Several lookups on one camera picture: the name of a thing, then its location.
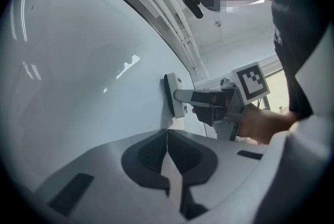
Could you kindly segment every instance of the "white curved surface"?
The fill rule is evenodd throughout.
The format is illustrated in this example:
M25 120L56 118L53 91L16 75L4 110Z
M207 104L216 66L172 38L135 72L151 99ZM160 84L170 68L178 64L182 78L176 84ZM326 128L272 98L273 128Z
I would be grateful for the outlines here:
M12 6L0 26L1 112L15 181L34 191L95 146L172 125L163 75L176 72L193 89L190 74L123 0ZM205 136L195 114L184 127Z

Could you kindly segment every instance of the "person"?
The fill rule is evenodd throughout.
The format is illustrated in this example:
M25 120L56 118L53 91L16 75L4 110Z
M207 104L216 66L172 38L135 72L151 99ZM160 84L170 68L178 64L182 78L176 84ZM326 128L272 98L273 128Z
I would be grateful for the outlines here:
M221 6L246 5L258 0L200 1L211 10L219 10ZM250 137L263 144L268 144L275 133L288 130L293 123L313 113L295 74L316 48L330 20L324 11L323 0L269 1L272 2L272 19L276 27L275 51L287 78L289 112L281 115L249 104L238 133L238 136Z

